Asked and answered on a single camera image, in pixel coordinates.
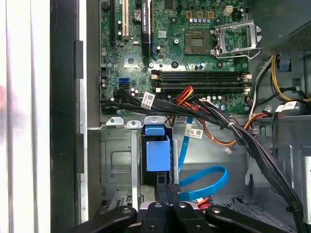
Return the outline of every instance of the blue plastic latch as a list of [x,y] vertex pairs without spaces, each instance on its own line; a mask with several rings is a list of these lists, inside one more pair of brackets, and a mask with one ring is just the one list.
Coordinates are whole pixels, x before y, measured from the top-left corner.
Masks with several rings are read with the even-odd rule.
[[171,170],[170,139],[165,141],[148,141],[146,143],[147,171]]
[[146,125],[146,136],[164,136],[165,130],[163,125]]

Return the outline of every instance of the capacitor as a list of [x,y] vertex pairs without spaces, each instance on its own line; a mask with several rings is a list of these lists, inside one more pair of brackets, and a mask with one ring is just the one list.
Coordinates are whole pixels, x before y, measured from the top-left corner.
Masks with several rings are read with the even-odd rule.
[[200,66],[201,66],[201,64],[200,64],[200,63],[196,64],[196,65],[195,65],[195,69],[196,69],[196,70],[197,70],[197,69],[199,69],[199,68],[200,68]]

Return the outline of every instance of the pci slot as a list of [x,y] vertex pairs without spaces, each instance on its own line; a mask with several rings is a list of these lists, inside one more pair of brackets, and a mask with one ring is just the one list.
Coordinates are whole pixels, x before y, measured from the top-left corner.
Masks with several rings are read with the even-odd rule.
[[128,40],[130,36],[129,32],[129,0],[122,0],[122,33],[123,40]]
[[116,47],[116,3],[110,0],[110,45]]

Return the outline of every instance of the red wire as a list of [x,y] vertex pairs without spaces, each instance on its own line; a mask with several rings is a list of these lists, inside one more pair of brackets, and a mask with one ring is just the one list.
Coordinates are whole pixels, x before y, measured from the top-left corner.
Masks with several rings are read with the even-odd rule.
[[204,204],[204,205],[201,205],[199,209],[200,209],[200,210],[203,210],[203,209],[208,208],[208,207],[211,207],[211,206],[212,206],[211,203],[206,203],[206,204]]

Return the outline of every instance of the ventilation grille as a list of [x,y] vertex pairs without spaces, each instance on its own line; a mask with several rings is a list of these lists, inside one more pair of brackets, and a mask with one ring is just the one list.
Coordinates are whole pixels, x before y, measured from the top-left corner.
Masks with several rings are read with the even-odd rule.
[[290,34],[273,51],[311,51],[311,21]]

